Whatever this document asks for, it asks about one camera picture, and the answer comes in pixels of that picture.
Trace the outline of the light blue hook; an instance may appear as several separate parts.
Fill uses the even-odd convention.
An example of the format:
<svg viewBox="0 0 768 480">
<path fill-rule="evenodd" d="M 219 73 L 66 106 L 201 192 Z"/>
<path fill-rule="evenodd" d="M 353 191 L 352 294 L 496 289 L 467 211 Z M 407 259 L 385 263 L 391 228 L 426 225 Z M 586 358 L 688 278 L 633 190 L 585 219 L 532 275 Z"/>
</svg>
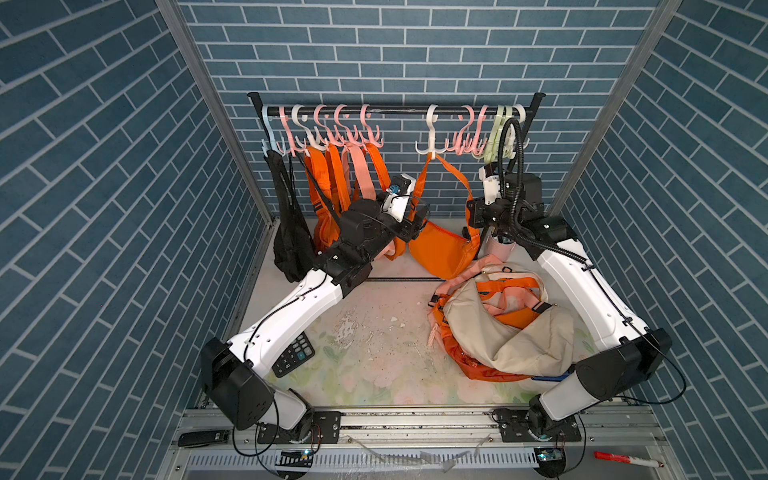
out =
<svg viewBox="0 0 768 480">
<path fill-rule="evenodd" d="M 270 115 L 268 114 L 268 106 L 263 105 L 260 109 L 260 120 L 262 128 L 264 130 L 265 139 L 262 141 L 262 150 L 264 155 L 267 155 L 270 151 L 276 152 L 280 155 L 283 154 L 283 149 L 278 144 L 274 131 L 270 124 Z"/>
</svg>

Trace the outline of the blue card device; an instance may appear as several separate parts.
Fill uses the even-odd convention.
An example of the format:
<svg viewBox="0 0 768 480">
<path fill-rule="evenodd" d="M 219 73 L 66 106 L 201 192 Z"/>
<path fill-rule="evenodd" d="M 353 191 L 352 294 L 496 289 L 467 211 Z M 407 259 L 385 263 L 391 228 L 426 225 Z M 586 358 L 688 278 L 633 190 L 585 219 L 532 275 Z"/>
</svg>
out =
<svg viewBox="0 0 768 480">
<path fill-rule="evenodd" d="M 538 382 L 559 383 L 567 379 L 569 375 L 570 375 L 570 372 L 566 371 L 564 374 L 561 374 L 558 376 L 531 376 L 530 379 Z"/>
</svg>

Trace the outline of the black clothes rack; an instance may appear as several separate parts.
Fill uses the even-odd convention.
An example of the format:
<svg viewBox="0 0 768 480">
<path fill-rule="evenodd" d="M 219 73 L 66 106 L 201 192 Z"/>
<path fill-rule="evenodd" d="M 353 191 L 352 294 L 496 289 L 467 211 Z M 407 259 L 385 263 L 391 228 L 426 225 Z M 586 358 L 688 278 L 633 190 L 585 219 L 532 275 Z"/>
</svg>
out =
<svg viewBox="0 0 768 480">
<path fill-rule="evenodd" d="M 251 93 L 250 100 L 258 114 L 258 118 L 261 123 L 260 109 L 263 105 L 267 104 L 262 100 L 258 93 Z M 524 106 L 527 111 L 527 119 L 525 125 L 526 138 L 541 101 L 542 95 L 536 94 L 533 97 L 531 103 L 528 106 Z M 346 146 L 352 144 L 363 145 L 370 143 L 378 147 L 383 157 L 383 137 L 379 129 L 370 123 L 370 117 L 374 114 L 422 116 L 425 120 L 425 114 L 427 108 L 430 105 L 395 106 L 362 104 L 349 107 L 344 104 L 339 104 L 336 106 L 319 104 L 311 108 L 302 105 L 296 105 L 291 108 L 269 105 L 267 106 L 268 114 L 270 115 L 271 127 L 274 131 L 274 135 L 278 144 L 283 149 L 282 156 L 284 157 L 284 161 L 292 162 L 296 195 L 313 240 L 314 228 L 317 224 L 317 216 L 314 212 L 314 208 L 310 200 L 308 176 L 305 172 L 304 165 L 304 151 L 308 147 L 314 147 L 321 151 L 325 151 L 330 145 L 333 145 L 337 147 L 342 161 L 342 153 Z M 468 140 L 466 144 L 467 147 L 470 146 L 470 143 L 474 137 L 477 117 L 481 110 L 481 108 L 473 108 L 475 111 L 475 120 L 472 126 L 465 133 Z M 448 108 L 446 112 L 449 116 L 460 120 L 458 115 L 466 114 L 467 110 L 464 109 L 463 106 L 453 106 Z M 464 117 L 464 120 L 460 121 L 462 122 L 463 127 L 468 121 L 468 118 Z M 490 130 L 485 130 L 483 124 L 481 139 L 485 140 L 486 145 L 492 128 Z M 444 169 L 444 167 L 437 160 L 432 160 L 430 162 L 429 166 L 433 165 L 441 166 Z M 345 175 L 348 178 L 348 175 L 351 173 L 351 167 L 343 162 L 342 166 L 344 167 Z M 456 180 L 460 185 L 461 190 L 466 193 L 463 185 L 452 174 L 448 173 L 445 169 L 444 171 L 454 180 Z M 481 231 L 481 244 L 486 235 L 492 235 L 492 231 L 490 229 L 477 229 Z M 469 238 L 466 224 L 461 233 L 454 234 L 458 234 L 464 238 Z"/>
</svg>

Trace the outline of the black bag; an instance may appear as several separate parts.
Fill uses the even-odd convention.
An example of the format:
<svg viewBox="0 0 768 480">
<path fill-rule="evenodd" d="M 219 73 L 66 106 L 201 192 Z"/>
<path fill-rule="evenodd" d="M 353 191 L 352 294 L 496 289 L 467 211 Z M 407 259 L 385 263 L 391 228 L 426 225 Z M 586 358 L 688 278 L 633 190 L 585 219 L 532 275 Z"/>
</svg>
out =
<svg viewBox="0 0 768 480">
<path fill-rule="evenodd" d="M 296 195 L 293 165 L 272 149 L 266 152 L 264 160 L 272 175 L 279 207 L 274 263 L 289 282 L 299 282 L 314 266 L 316 252 Z"/>
</svg>

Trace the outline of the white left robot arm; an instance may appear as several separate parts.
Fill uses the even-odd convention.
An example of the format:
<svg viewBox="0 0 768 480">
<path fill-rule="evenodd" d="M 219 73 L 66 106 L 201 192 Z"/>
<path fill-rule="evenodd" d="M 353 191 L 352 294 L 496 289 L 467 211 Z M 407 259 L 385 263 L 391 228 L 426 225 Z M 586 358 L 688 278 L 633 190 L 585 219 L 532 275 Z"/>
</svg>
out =
<svg viewBox="0 0 768 480">
<path fill-rule="evenodd" d="M 315 258 L 294 290 L 245 331 L 203 346 L 202 390 L 235 429 L 264 423 L 307 434 L 310 404 L 292 390 L 270 385 L 268 373 L 300 334 L 369 277 L 375 258 L 391 242 L 417 239 L 428 215 L 427 204 L 405 195 L 353 202 L 336 219 L 339 238 Z"/>
</svg>

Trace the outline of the green hook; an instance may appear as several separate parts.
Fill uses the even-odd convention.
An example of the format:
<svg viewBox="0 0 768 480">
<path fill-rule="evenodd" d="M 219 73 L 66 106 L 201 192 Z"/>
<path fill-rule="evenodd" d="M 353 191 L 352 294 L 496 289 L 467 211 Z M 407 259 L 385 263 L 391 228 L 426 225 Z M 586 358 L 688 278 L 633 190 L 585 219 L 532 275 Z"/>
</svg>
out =
<svg viewBox="0 0 768 480">
<path fill-rule="evenodd" d="M 516 117 L 516 109 L 513 106 L 505 106 L 504 121 Z M 502 153 L 505 158 L 515 156 L 515 130 L 513 126 L 507 129 L 507 133 L 500 138 L 500 144 L 503 146 Z"/>
<path fill-rule="evenodd" d="M 499 143 L 499 133 L 504 121 L 505 110 L 506 108 L 504 106 L 497 107 L 496 115 L 494 116 L 494 123 L 483 150 L 482 159 L 484 164 L 490 164 L 496 159 Z"/>
</svg>

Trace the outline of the orange bag left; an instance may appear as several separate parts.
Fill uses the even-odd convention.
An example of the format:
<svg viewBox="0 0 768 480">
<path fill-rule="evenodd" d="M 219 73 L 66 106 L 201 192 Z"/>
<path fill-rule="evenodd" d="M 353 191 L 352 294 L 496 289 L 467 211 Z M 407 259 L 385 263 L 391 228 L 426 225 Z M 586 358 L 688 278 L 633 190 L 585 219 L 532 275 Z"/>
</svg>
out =
<svg viewBox="0 0 768 480">
<path fill-rule="evenodd" d="M 337 220 L 351 204 L 348 178 L 336 146 L 325 151 L 308 147 L 304 151 L 305 172 L 317 224 L 313 241 L 317 251 L 325 251 L 339 239 Z"/>
</svg>

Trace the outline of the white hook right end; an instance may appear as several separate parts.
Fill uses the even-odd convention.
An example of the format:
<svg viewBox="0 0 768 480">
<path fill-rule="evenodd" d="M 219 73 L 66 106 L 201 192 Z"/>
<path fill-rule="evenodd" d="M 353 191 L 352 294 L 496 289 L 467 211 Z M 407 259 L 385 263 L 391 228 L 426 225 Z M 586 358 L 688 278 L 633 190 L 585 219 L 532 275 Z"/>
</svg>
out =
<svg viewBox="0 0 768 480">
<path fill-rule="evenodd" d="M 518 148 L 524 149 L 529 143 L 529 140 L 526 138 L 525 131 L 527 111 L 526 108 L 521 104 L 514 104 L 512 109 L 516 113 L 515 118 L 519 125 L 519 128 L 514 132 L 514 138 L 512 140 L 512 148 L 514 151 L 516 151 Z"/>
</svg>

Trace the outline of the pink metal pen bucket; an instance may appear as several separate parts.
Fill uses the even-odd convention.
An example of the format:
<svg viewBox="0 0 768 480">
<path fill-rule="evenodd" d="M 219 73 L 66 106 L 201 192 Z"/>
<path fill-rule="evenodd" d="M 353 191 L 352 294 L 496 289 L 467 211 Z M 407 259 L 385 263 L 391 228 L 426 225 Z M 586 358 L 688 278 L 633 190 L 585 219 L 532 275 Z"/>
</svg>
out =
<svg viewBox="0 0 768 480">
<path fill-rule="evenodd" d="M 509 257 L 511 256 L 516 246 L 517 244 L 514 241 L 504 243 L 500 241 L 496 236 L 491 236 L 486 241 L 485 253 L 487 255 L 492 255 L 502 263 L 505 263 L 509 260 Z"/>
</svg>

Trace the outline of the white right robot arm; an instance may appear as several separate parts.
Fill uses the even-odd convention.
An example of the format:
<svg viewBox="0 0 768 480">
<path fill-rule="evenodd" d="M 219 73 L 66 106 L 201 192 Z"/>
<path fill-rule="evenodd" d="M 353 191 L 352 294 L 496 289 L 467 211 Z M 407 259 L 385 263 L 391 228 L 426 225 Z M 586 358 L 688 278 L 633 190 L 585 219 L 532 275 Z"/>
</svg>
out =
<svg viewBox="0 0 768 480">
<path fill-rule="evenodd" d="M 524 140 L 518 118 L 506 118 L 497 142 L 485 148 L 495 159 L 482 170 L 484 196 L 467 206 L 470 226 L 490 229 L 502 245 L 523 248 L 560 286 L 597 348 L 557 386 L 530 401 L 529 430 L 536 438 L 547 438 L 575 414 L 621 398 L 650 379 L 666 361 L 672 340 L 621 300 L 562 217 L 544 214 L 541 182 L 524 171 Z"/>
</svg>

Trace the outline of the red white marker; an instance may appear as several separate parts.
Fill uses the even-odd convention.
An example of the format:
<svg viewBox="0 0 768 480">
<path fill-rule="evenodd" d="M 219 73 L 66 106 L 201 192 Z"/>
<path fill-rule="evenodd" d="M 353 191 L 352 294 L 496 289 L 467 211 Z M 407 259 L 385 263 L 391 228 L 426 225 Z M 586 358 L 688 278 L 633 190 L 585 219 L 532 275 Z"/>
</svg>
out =
<svg viewBox="0 0 768 480">
<path fill-rule="evenodd" d="M 628 465 L 641 466 L 645 468 L 663 468 L 664 463 L 654 459 L 640 458 L 636 456 L 620 455 L 607 452 L 596 451 L 594 458 L 601 461 L 610 461 Z"/>
</svg>

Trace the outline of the black remote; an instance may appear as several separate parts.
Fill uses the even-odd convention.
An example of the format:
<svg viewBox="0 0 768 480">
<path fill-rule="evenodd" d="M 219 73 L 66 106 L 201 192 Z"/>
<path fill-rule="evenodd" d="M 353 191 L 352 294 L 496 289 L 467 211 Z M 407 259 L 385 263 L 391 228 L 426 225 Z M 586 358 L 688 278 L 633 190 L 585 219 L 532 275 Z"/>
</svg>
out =
<svg viewBox="0 0 768 480">
<path fill-rule="evenodd" d="M 228 430 L 199 430 L 182 433 L 177 441 L 179 448 L 200 448 L 210 445 L 227 444 L 230 441 Z"/>
</svg>

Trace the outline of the beige bag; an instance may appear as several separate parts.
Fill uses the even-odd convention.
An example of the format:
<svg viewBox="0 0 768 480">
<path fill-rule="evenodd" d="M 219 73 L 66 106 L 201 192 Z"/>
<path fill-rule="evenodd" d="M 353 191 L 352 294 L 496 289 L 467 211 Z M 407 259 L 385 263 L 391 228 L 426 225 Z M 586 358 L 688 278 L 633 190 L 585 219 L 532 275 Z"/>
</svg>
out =
<svg viewBox="0 0 768 480">
<path fill-rule="evenodd" d="M 558 376 L 573 363 L 577 317 L 549 302 L 543 280 L 508 264 L 484 268 L 443 312 L 466 355 L 505 373 Z"/>
</svg>

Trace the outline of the pink hook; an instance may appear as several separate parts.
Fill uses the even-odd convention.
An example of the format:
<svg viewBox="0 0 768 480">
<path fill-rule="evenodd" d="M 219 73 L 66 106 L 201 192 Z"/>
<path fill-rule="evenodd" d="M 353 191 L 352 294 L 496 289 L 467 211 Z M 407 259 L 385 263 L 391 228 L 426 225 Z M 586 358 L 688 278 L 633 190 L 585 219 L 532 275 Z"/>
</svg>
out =
<svg viewBox="0 0 768 480">
<path fill-rule="evenodd" d="M 466 146 L 468 140 L 465 133 L 472 126 L 475 120 L 474 108 L 469 105 L 464 105 L 463 108 L 467 110 L 467 113 L 459 114 L 458 118 L 460 120 L 464 120 L 464 117 L 467 117 L 468 121 L 458 132 L 454 133 L 452 137 L 447 137 L 445 140 L 445 151 L 454 153 L 458 156 L 464 154 L 468 150 L 468 147 Z"/>
<path fill-rule="evenodd" d="M 482 124 L 486 118 L 487 107 L 483 106 L 478 114 L 475 134 L 468 147 L 468 152 L 475 158 L 481 159 L 485 148 L 485 140 L 481 139 Z"/>
</svg>

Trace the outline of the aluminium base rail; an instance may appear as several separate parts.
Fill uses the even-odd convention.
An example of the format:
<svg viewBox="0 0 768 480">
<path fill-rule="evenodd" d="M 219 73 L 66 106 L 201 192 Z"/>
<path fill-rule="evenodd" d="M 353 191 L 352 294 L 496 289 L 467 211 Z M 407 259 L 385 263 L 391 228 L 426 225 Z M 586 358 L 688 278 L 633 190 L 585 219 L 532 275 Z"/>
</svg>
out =
<svg viewBox="0 0 768 480">
<path fill-rule="evenodd" d="M 683 468 L 653 412 L 609 403 L 535 438 L 518 406 L 321 408 L 314 433 L 291 443 L 272 427 L 238 432 L 215 409 L 188 410 L 162 479 L 680 479 Z M 179 448 L 182 433 L 228 430 L 227 444 Z M 596 451 L 654 459 L 645 468 Z"/>
</svg>

